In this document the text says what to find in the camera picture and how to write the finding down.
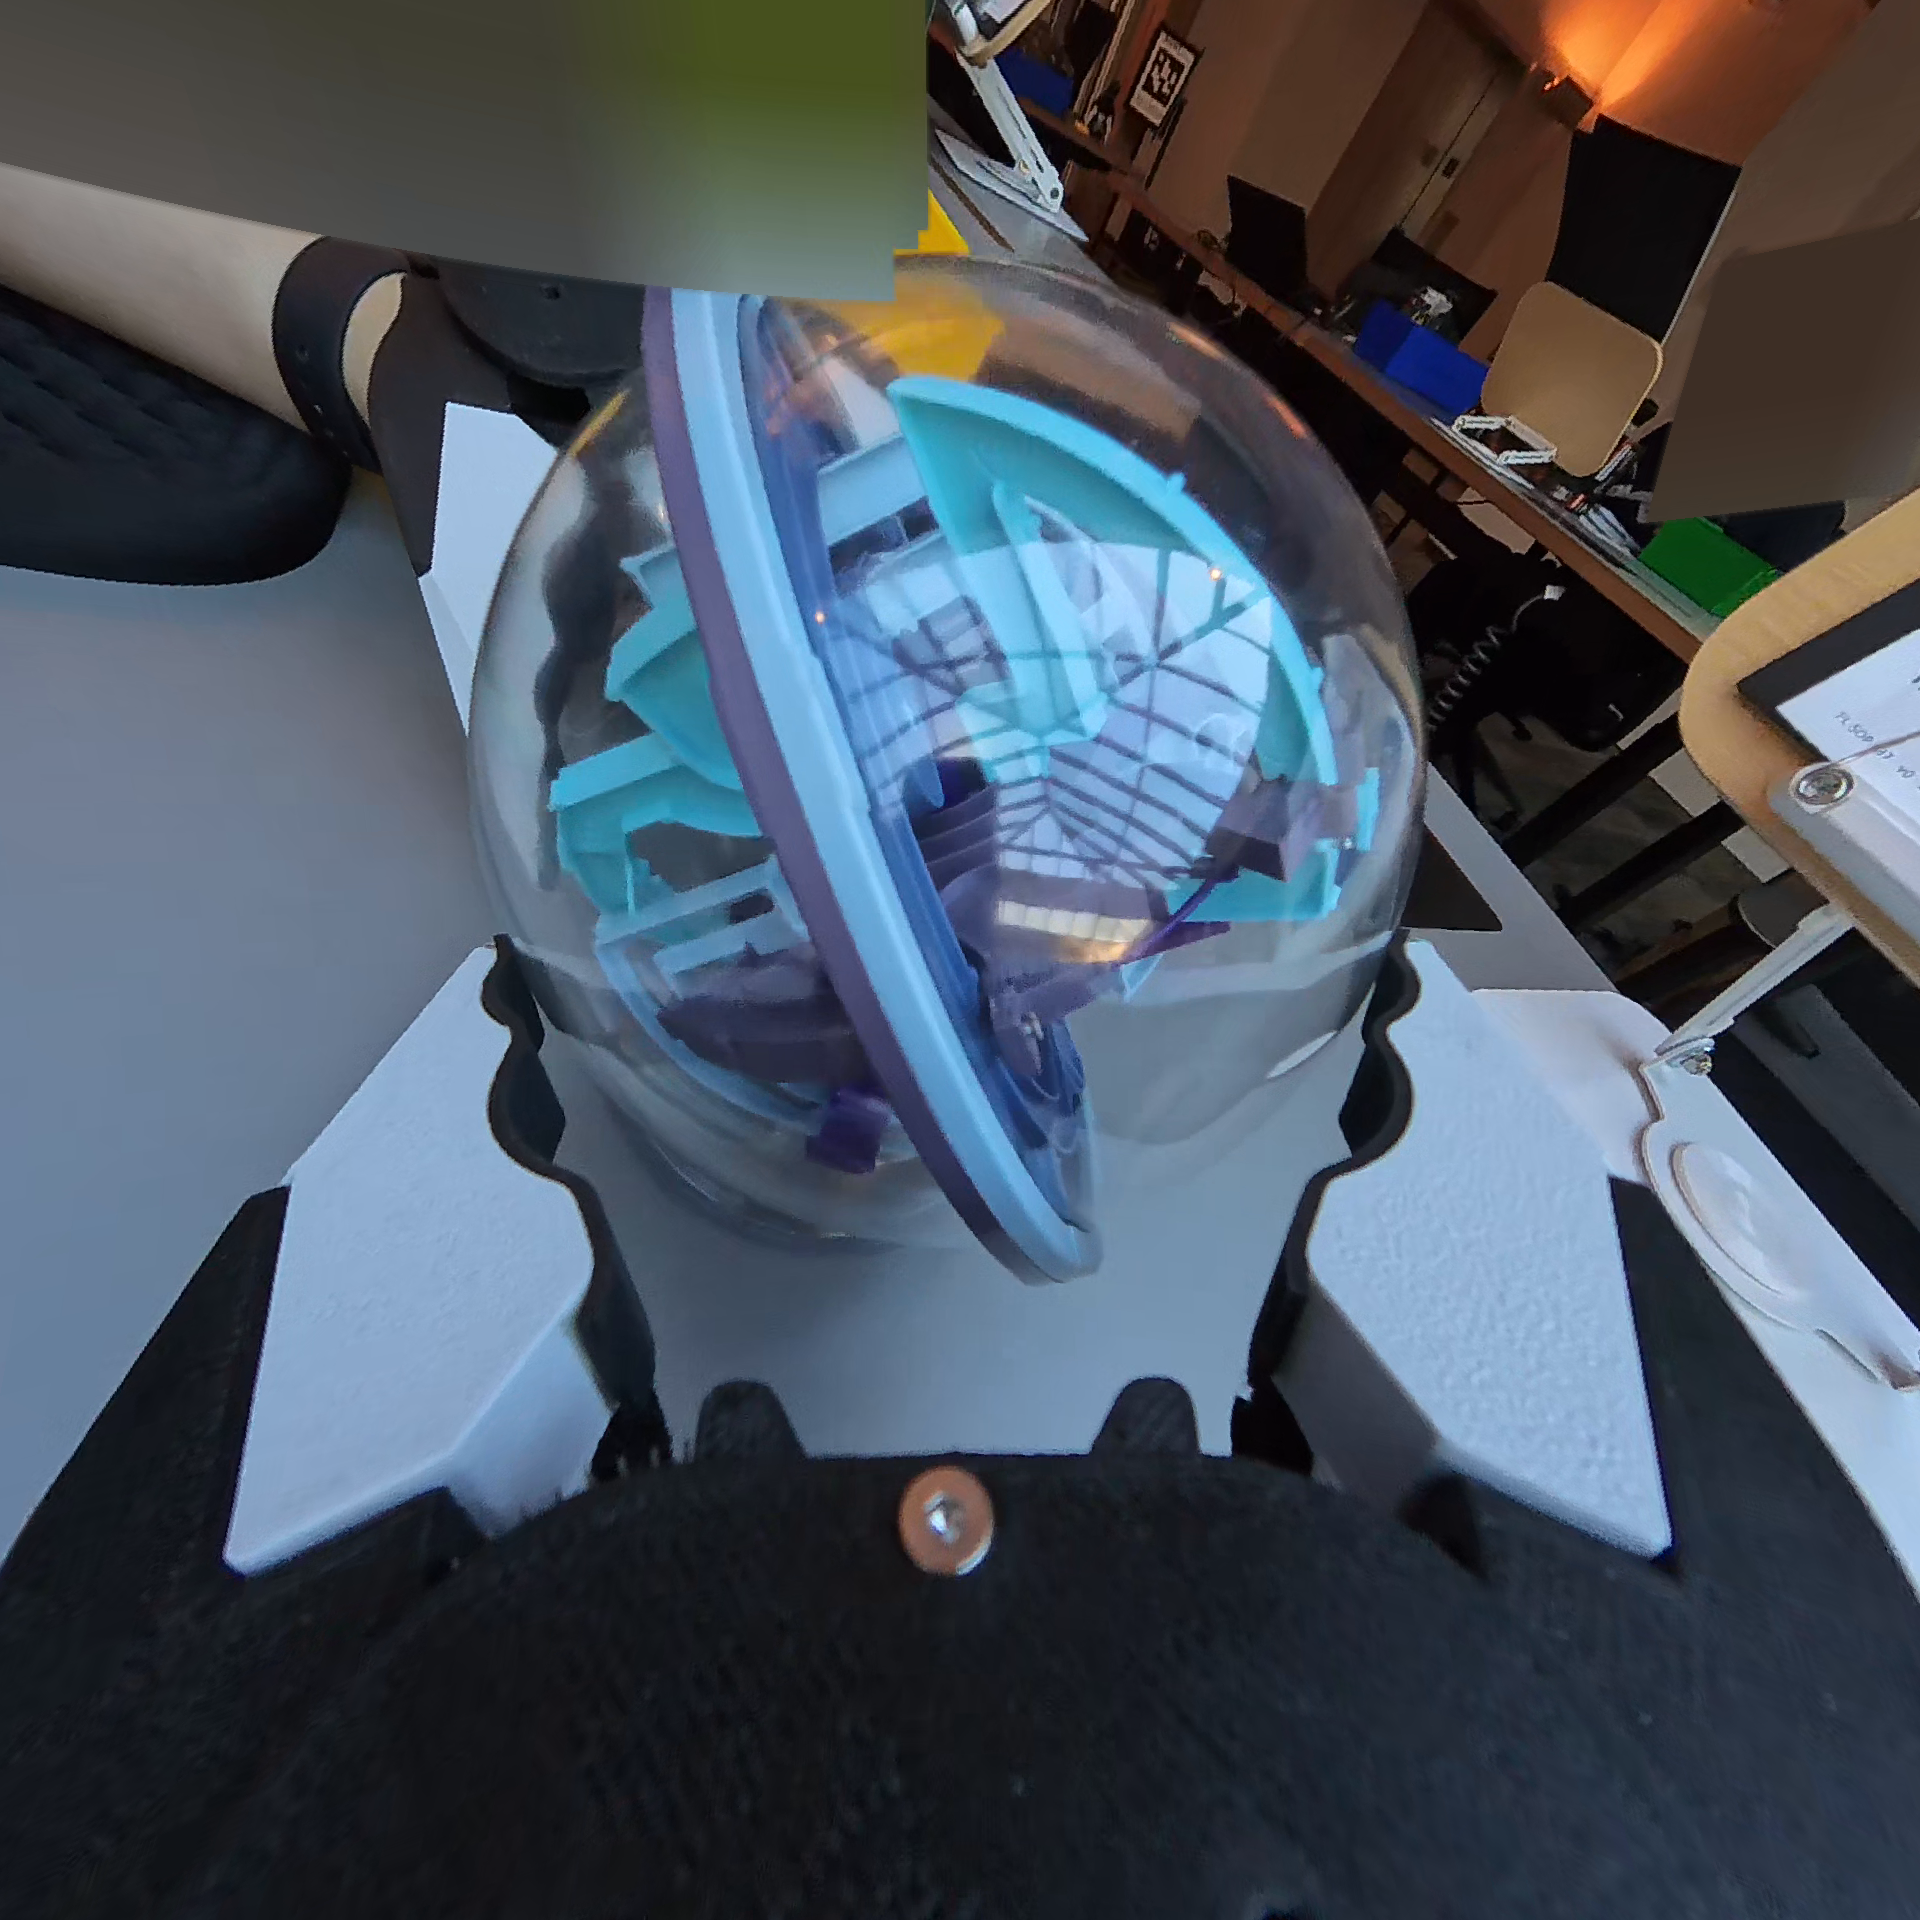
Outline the small green bin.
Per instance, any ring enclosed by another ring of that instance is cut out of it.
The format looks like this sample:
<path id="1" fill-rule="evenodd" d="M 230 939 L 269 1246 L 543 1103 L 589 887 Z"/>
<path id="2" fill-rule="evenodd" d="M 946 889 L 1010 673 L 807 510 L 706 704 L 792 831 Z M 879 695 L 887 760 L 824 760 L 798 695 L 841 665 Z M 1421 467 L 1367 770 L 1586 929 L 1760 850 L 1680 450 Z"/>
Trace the small green bin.
<path id="1" fill-rule="evenodd" d="M 1639 554 L 1691 606 L 1728 618 L 1784 574 L 1713 519 L 1669 519 Z"/>

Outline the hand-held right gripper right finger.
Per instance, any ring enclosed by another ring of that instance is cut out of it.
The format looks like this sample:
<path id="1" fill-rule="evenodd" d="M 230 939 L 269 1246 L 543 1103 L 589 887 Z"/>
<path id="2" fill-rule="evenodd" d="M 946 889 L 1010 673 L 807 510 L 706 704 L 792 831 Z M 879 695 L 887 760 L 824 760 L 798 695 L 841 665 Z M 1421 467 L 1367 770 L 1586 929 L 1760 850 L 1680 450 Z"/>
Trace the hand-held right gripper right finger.
<path id="1" fill-rule="evenodd" d="M 1403 1514 L 1465 1479 L 1632 1554 L 1669 1502 L 1607 1161 L 1426 942 L 1398 942 L 1255 1321 L 1251 1391 Z"/>

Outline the black mesh cushion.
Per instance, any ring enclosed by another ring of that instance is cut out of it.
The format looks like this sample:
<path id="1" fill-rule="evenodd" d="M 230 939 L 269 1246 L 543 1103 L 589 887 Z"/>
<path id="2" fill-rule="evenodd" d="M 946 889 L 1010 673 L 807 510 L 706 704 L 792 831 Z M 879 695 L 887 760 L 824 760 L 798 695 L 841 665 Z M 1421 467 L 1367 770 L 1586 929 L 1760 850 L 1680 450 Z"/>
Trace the black mesh cushion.
<path id="1" fill-rule="evenodd" d="M 347 464 L 207 379 L 3 290 L 3 564 L 253 586 L 313 561 Z"/>

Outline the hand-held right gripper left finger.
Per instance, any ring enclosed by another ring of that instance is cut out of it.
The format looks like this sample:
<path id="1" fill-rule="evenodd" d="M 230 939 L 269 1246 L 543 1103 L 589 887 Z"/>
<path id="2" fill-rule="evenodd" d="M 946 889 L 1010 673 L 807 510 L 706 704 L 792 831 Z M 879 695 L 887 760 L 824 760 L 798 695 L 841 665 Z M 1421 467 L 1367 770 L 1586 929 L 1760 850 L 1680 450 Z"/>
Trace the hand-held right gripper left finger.
<path id="1" fill-rule="evenodd" d="M 485 1536 L 667 1460 L 656 1344 L 513 950 L 475 950 L 286 1177 L 224 1559 L 447 1492 Z"/>

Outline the white board stand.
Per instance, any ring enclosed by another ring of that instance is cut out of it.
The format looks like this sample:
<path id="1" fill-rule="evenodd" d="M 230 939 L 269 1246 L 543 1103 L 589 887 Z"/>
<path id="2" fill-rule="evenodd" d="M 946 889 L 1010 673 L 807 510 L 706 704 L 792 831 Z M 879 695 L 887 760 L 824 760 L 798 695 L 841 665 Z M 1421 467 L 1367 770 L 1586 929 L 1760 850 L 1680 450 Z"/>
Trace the white board stand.
<path id="1" fill-rule="evenodd" d="M 1833 951 L 1856 937 L 1822 906 L 1680 1028 L 1618 993 L 1487 993 L 1482 1003 L 1511 1033 L 1610 1171 L 1645 1185 L 1719 1287 L 1776 1329 L 1819 1339 L 1864 1376 L 1915 1396 L 1915 1250 L 1905 1249 L 1899 1287 L 1883 1287 L 1843 1235 L 1882 1212 L 1915 1208 L 1873 1182 L 1854 1146 L 1877 1150 L 1915 1186 L 1915 1123 L 1894 1080 L 1858 1042 L 1811 1039 L 1827 1094 L 1806 1112 L 1798 1088 L 1769 1068 L 1753 1103 L 1731 1072 L 1747 1057 L 1739 1025 L 1779 996 L 1800 996 Z M 1760 1114 L 1767 1128 L 1751 1123 Z"/>
<path id="2" fill-rule="evenodd" d="M 1029 209 L 1034 217 L 1054 224 L 1062 233 L 1073 232 L 1075 227 L 1066 216 L 1066 185 L 997 63 L 975 64 L 962 60 L 960 66 L 1010 159 L 1000 162 L 960 135 L 942 132 L 952 167 L 997 198 Z"/>

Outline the person's left forearm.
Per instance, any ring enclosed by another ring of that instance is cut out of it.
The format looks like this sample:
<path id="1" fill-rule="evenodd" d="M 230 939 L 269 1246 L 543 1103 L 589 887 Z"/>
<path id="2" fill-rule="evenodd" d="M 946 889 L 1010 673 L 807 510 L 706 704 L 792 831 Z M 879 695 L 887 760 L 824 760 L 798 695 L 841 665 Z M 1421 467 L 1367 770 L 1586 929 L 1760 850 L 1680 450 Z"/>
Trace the person's left forearm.
<path id="1" fill-rule="evenodd" d="M 272 319 L 315 233 L 3 167 L 3 281 L 306 428 Z"/>

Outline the clear maze ball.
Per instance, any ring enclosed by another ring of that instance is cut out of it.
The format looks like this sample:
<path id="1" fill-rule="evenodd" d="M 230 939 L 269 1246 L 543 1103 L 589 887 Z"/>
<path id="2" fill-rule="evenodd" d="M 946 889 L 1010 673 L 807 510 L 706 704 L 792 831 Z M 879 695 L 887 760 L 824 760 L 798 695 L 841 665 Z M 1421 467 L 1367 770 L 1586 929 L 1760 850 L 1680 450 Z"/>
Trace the clear maze ball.
<path id="1" fill-rule="evenodd" d="M 525 516 L 474 838 L 546 1028 L 717 1212 L 1103 1263 L 1182 1150 L 1366 1007 L 1424 835 L 1376 529 L 1255 370 L 1104 280 L 646 290 Z"/>

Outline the long wooden-edged desk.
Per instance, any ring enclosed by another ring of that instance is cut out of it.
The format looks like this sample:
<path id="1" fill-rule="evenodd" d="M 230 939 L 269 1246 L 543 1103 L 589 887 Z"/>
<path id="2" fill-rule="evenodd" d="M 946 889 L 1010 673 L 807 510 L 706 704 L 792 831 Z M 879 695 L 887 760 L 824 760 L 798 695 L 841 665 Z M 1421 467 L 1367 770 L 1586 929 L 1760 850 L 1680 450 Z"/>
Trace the long wooden-edged desk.
<path id="1" fill-rule="evenodd" d="M 1479 495 L 1503 516 L 1513 522 L 1543 551 L 1552 554 L 1577 578 L 1586 582 L 1603 599 L 1629 616 L 1646 635 L 1658 640 L 1678 660 L 1691 660 L 1718 631 L 1718 618 L 1691 606 L 1669 584 L 1655 576 L 1638 559 L 1616 559 L 1594 540 L 1594 529 L 1566 512 L 1538 488 L 1522 483 L 1513 470 L 1490 464 L 1453 431 L 1445 416 L 1424 395 L 1403 390 L 1358 359 L 1329 328 L 1271 298 L 1257 281 L 1239 275 L 1232 264 L 1197 232 L 1182 227 L 1153 201 L 1142 180 L 1130 172 L 1128 159 L 1114 147 L 1086 132 L 1073 119 L 1034 108 L 1029 119 L 1050 138 L 1073 148 L 1078 162 L 1103 172 L 1118 201 L 1142 212 L 1157 227 L 1173 247 L 1189 256 L 1206 275 L 1235 288 L 1251 312 L 1269 328 L 1307 355 L 1320 368 L 1335 377 L 1355 403 L 1384 419 L 1426 463 L 1453 474 L 1469 491 Z"/>

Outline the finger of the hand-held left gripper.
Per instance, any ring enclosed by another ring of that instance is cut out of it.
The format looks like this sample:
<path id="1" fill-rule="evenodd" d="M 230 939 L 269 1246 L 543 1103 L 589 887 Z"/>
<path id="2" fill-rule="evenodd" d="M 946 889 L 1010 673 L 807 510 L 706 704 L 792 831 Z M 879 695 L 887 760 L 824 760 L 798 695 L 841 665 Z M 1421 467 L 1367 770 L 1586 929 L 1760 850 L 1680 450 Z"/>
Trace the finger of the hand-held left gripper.
<path id="1" fill-rule="evenodd" d="M 585 392 L 495 356 L 441 288 L 405 288 L 375 350 L 375 455 L 450 698 L 469 707 L 501 570 Z"/>

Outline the black wrist band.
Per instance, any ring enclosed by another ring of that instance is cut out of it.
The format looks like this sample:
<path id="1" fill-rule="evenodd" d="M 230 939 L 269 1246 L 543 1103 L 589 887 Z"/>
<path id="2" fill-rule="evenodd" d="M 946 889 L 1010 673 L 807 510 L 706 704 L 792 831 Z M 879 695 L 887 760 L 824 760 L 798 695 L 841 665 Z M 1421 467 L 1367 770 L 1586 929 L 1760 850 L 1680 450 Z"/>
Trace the black wrist band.
<path id="1" fill-rule="evenodd" d="M 401 251 L 318 236 L 288 264 L 272 304 L 274 363 L 299 426 L 366 474 L 377 474 L 381 460 L 365 403 L 347 387 L 347 330 L 377 287 L 408 273 Z"/>

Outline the blue plastic bin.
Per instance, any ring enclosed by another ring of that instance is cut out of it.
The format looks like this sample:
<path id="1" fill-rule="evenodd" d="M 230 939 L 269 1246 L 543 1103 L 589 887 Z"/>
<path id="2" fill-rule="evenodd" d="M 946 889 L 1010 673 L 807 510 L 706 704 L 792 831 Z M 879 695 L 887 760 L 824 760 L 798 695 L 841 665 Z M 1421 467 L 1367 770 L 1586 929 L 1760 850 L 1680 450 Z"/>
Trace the blue plastic bin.
<path id="1" fill-rule="evenodd" d="M 1375 303 L 1353 344 L 1382 377 L 1417 394 L 1447 416 L 1475 416 L 1488 367 L 1389 303 Z"/>

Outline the black white marker tag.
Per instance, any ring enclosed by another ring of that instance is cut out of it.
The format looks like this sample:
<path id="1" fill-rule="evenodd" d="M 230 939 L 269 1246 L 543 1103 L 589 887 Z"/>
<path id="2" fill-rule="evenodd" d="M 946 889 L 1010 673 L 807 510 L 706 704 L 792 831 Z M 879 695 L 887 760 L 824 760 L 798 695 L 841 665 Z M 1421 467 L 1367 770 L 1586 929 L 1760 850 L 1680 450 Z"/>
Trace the black white marker tag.
<path id="1" fill-rule="evenodd" d="M 1162 131 L 1182 102 L 1200 58 L 1200 49 L 1189 40 L 1160 26 L 1138 64 L 1128 113 L 1143 126 Z"/>

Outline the printed instruction sheet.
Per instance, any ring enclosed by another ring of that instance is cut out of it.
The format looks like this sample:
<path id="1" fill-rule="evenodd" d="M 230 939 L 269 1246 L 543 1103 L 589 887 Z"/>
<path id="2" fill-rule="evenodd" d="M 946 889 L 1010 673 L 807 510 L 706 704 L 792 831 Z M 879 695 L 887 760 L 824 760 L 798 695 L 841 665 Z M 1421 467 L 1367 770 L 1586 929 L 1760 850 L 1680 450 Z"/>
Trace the printed instruction sheet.
<path id="1" fill-rule="evenodd" d="M 1915 590 L 1765 663 L 1739 692 L 1801 748 L 1801 762 L 1767 793 L 1771 817 L 1886 920 L 1915 932 Z"/>

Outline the yellow plastic bin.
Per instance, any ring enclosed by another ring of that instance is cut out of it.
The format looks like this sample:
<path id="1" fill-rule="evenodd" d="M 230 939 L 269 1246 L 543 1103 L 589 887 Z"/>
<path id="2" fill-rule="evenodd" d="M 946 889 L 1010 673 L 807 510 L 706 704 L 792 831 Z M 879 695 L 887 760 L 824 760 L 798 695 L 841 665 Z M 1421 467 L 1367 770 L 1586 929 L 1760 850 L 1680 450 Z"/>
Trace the yellow plastic bin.
<path id="1" fill-rule="evenodd" d="M 981 294 L 969 241 L 941 200 L 926 194 L 923 227 L 897 251 L 897 299 L 887 352 L 910 376 L 975 379 L 1001 337 L 1001 315 Z"/>

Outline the black laptop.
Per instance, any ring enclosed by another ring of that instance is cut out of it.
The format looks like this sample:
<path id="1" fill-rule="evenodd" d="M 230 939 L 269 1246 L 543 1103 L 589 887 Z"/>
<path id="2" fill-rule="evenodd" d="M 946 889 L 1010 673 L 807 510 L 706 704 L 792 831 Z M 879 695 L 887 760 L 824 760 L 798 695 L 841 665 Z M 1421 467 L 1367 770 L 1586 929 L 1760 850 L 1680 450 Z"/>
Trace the black laptop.
<path id="1" fill-rule="evenodd" d="M 1231 230 L 1223 256 L 1267 296 L 1301 304 L 1311 296 L 1305 211 L 1243 176 L 1227 176 Z"/>

